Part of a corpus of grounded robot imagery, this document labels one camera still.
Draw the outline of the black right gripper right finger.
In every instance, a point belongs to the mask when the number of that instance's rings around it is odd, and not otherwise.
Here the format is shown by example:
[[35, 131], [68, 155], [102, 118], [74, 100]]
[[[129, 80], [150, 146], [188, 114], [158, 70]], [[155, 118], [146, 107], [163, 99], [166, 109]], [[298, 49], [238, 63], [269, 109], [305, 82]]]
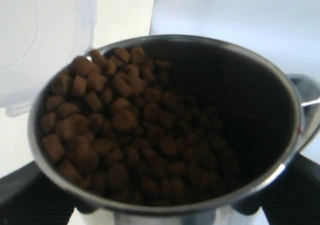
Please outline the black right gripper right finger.
[[230, 225], [257, 225], [262, 210], [270, 225], [320, 223], [320, 165], [297, 154], [263, 190], [230, 206]]

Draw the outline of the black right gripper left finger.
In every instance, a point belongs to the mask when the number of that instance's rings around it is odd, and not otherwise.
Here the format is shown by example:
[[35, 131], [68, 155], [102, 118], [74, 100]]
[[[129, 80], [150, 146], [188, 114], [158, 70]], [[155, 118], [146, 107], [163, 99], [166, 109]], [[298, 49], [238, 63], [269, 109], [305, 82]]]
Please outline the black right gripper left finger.
[[96, 211], [56, 186], [35, 162], [0, 178], [2, 225], [66, 225], [74, 209], [84, 215]]

